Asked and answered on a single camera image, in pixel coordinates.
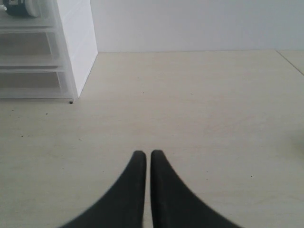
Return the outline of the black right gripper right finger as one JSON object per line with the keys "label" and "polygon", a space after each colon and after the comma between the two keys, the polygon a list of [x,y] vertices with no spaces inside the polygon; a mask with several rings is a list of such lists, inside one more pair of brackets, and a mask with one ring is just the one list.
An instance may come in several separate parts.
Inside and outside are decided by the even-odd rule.
{"label": "black right gripper right finger", "polygon": [[238,228],[201,201],[177,175],[162,150],[151,153],[150,198],[155,228]]}

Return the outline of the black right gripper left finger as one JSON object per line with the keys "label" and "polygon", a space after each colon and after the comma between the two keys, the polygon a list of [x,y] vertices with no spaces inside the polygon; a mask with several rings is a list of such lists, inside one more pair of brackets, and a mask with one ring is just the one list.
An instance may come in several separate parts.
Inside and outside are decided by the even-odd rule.
{"label": "black right gripper left finger", "polygon": [[113,186],[64,228],[142,228],[146,154],[135,151]]}

